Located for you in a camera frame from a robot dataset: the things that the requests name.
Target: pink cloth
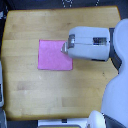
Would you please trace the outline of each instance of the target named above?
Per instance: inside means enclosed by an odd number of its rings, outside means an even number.
[[[65,41],[40,40],[38,69],[72,70],[72,59],[61,52]]]

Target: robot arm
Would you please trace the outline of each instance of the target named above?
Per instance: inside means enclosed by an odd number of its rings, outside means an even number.
[[[101,113],[93,111],[90,114],[87,128],[128,127],[128,19],[120,21],[113,34],[107,28],[73,28],[61,51],[71,58],[87,60],[107,61],[116,56],[120,63],[119,75],[106,86]]]

